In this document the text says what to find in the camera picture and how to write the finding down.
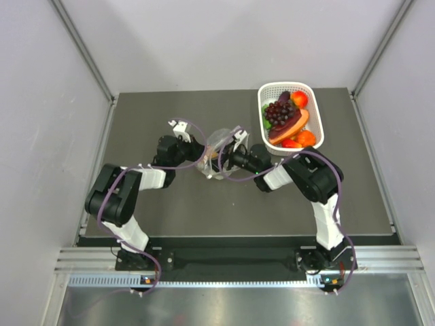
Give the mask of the fake peach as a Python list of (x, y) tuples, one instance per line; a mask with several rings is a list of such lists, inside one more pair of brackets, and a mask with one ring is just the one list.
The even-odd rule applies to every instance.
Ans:
[(206, 150), (205, 158), (213, 160), (213, 159), (217, 158), (218, 155), (219, 155), (219, 150), (212, 148), (212, 147), (208, 147)]

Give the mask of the clear zip top bag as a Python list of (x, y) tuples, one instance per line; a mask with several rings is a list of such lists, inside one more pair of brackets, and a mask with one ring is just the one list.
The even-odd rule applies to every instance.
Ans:
[[(206, 150), (208, 147), (215, 148), (219, 150), (219, 154), (221, 152), (221, 149), (223, 149), (220, 163), (222, 167), (222, 171), (226, 173), (227, 175), (230, 175), (232, 172), (236, 171), (237, 168), (233, 168), (232, 170), (226, 170), (226, 146), (230, 145), (230, 142), (232, 140), (228, 140), (232, 133), (232, 130), (223, 128), (216, 130), (210, 137), (208, 137), (206, 142)], [(217, 179), (222, 180), (224, 177), (221, 173), (221, 170), (218, 167), (218, 158), (210, 160), (205, 158), (205, 154), (202, 157), (202, 159), (199, 161), (199, 163), (196, 165), (196, 168), (206, 176), (207, 179)]]

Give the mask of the red yellow fake mango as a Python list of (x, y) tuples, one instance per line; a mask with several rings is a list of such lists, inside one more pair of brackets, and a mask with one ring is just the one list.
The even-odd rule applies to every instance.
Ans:
[(288, 148), (288, 149), (289, 148), (291, 148), (291, 149), (302, 148), (302, 145), (293, 139), (284, 139), (281, 142), (281, 146), (282, 146), (282, 148)]

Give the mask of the dark purple fake grapes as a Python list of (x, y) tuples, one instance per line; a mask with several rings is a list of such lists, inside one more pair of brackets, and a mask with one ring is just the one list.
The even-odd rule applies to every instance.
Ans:
[(296, 112), (296, 106), (292, 101), (287, 103), (274, 103), (268, 104), (266, 110), (266, 118), (271, 123), (271, 127), (283, 126)]

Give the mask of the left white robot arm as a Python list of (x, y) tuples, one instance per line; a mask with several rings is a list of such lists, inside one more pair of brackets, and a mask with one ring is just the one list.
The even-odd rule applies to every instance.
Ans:
[(154, 261), (153, 251), (146, 248), (149, 236), (134, 217), (139, 192), (167, 188), (184, 162), (196, 164), (204, 153), (205, 146), (194, 136), (188, 141), (181, 136), (163, 136), (149, 166), (122, 168), (105, 164), (102, 167), (86, 197), (84, 209), (114, 235), (124, 252), (131, 253), (130, 260), (139, 269), (149, 268)]

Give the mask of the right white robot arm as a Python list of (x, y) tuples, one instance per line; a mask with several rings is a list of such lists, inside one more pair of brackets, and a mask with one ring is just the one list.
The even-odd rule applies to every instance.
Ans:
[(336, 164), (313, 147), (273, 164), (270, 153), (260, 144), (253, 145), (250, 150), (231, 145), (226, 153), (220, 151), (218, 154), (220, 172), (224, 171), (225, 163), (229, 168), (237, 167), (252, 173), (262, 192), (295, 185), (313, 208), (319, 264), (331, 269), (341, 262), (346, 247), (339, 213), (344, 175)]

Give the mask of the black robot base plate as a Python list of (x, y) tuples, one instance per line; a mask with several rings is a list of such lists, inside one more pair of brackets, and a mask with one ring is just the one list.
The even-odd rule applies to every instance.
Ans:
[(356, 253), (346, 241), (337, 260), (326, 261), (314, 236), (153, 236), (145, 255), (119, 249), (115, 269), (161, 272), (163, 281), (272, 282), (304, 280), (356, 270)]

